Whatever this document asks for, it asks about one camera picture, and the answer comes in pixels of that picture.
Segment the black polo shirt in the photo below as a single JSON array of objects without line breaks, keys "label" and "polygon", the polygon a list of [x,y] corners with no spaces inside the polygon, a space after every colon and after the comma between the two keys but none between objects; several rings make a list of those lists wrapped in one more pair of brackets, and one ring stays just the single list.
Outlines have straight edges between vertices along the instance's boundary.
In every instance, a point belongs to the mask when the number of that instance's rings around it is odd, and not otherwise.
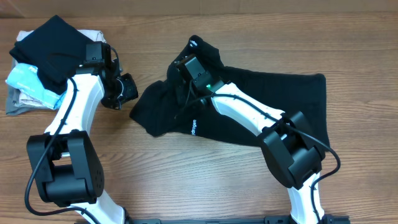
[{"label": "black polo shirt", "polygon": [[[301,111],[311,125],[311,135],[330,143],[326,129],[326,78],[321,73],[290,75],[225,66],[219,50],[197,35],[189,38],[175,60],[190,54],[195,54],[213,76],[232,81],[257,101],[286,113]],[[255,135],[213,108],[194,106],[184,111],[182,107],[169,101],[168,67],[166,80],[149,85],[129,116],[153,137],[177,132],[245,146],[259,144]]]}]

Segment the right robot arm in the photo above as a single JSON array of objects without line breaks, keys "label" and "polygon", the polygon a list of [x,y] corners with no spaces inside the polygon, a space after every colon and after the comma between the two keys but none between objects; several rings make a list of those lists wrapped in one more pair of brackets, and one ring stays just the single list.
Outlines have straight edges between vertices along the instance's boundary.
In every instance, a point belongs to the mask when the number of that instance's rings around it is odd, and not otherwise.
[{"label": "right robot arm", "polygon": [[235,83],[214,77],[191,54],[176,61],[175,68],[188,93],[182,109],[202,106],[229,117],[259,141],[266,165],[288,190],[293,223],[323,223],[317,179],[325,152],[312,137],[301,112],[292,115],[260,103],[243,93]]}]

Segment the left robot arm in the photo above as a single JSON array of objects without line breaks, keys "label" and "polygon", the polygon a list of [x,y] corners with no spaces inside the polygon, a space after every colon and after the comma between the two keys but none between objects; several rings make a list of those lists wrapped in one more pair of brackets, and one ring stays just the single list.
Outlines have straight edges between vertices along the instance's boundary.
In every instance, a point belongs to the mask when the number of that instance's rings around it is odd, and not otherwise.
[{"label": "left robot arm", "polygon": [[131,74],[121,74],[116,50],[104,42],[86,46],[86,58],[67,78],[62,105],[45,132],[31,136],[32,167],[26,209],[37,216],[78,212],[87,223],[132,223],[127,210],[104,189],[104,171],[90,140],[99,104],[112,110],[138,97]]}]

